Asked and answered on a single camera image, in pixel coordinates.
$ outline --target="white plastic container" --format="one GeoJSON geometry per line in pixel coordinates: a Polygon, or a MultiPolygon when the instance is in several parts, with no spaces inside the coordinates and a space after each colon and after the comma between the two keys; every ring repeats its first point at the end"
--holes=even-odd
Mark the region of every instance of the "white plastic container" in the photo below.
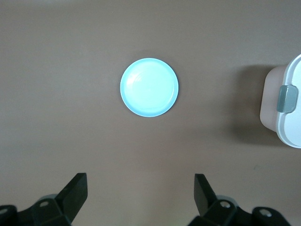
{"type": "Polygon", "coordinates": [[[287,145],[301,148],[301,55],[271,70],[265,80],[260,120],[287,145]]]}

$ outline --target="screw hole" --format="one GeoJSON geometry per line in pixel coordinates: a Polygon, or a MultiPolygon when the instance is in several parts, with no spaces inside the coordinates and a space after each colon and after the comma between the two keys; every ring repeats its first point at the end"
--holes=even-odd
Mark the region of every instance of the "screw hole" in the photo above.
{"type": "Polygon", "coordinates": [[[45,202],[41,202],[40,203],[40,207],[44,207],[47,206],[49,204],[49,202],[45,201],[45,202]]]}
{"type": "Polygon", "coordinates": [[[271,217],[272,216],[272,214],[271,214],[271,212],[270,211],[268,211],[268,210],[266,210],[266,209],[261,209],[260,211],[259,211],[263,216],[265,216],[265,217],[271,217]]]}
{"type": "Polygon", "coordinates": [[[221,206],[224,207],[224,208],[230,208],[231,207],[230,203],[228,203],[226,201],[222,201],[221,206]]]}
{"type": "Polygon", "coordinates": [[[0,210],[0,214],[5,214],[8,211],[8,209],[2,209],[0,210]]]}

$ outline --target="round plate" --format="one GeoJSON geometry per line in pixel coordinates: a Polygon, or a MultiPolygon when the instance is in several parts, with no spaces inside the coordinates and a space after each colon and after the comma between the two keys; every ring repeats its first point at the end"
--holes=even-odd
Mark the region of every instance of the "round plate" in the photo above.
{"type": "Polygon", "coordinates": [[[135,114],[155,117],[167,112],[178,96],[179,84],[165,62],[145,58],[132,63],[123,73],[121,97],[135,114]]]}

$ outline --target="black plastic bracket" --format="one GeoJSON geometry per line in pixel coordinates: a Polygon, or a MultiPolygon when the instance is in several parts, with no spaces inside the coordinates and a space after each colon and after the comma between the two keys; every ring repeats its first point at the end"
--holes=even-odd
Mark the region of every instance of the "black plastic bracket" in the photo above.
{"type": "Polygon", "coordinates": [[[250,214],[229,200],[218,199],[204,174],[195,175],[194,200],[200,216],[189,226],[290,226],[274,209],[256,207],[250,214]]]}
{"type": "Polygon", "coordinates": [[[78,173],[54,199],[39,200],[21,212],[0,206],[0,226],[71,226],[87,195],[87,175],[78,173]]]}

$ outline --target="gray latch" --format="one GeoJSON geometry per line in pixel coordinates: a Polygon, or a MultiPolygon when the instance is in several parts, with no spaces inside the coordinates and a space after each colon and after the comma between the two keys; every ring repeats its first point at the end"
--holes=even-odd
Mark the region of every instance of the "gray latch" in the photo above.
{"type": "Polygon", "coordinates": [[[281,86],[278,98],[277,111],[290,113],[297,105],[298,89],[295,86],[281,86]]]}

